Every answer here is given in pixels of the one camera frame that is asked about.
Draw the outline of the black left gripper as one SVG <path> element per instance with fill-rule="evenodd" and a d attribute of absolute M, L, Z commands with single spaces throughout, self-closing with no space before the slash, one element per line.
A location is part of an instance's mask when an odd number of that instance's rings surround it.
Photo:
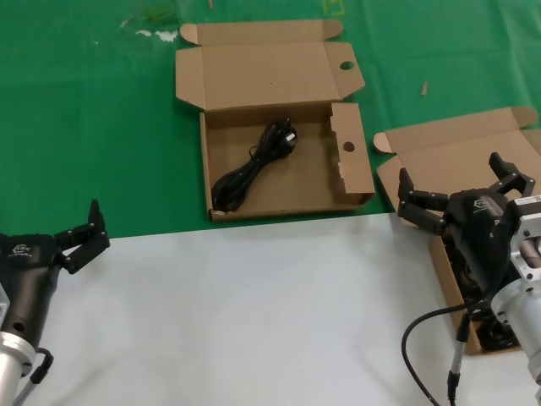
<path fill-rule="evenodd" d="M 1 236 L 1 285 L 9 306 L 1 326 L 28 343 L 38 343 L 57 288 L 60 267 L 74 275 L 110 247 L 97 199 L 86 224 L 57 233 Z"/>

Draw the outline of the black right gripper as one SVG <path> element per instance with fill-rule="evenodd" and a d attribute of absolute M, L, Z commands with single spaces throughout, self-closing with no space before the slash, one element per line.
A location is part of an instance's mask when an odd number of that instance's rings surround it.
<path fill-rule="evenodd" d="M 449 196 L 414 188 L 406 168 L 399 173 L 396 214 L 418 228 L 442 235 L 446 227 L 464 256 L 484 295 L 494 295 L 503 286 L 510 260 L 506 226 L 501 223 L 508 199 L 515 190 L 521 197 L 533 195 L 535 180 L 504 161 L 498 152 L 489 157 L 498 181 L 489 189 L 470 189 Z M 444 213 L 444 217 L 434 212 Z"/>

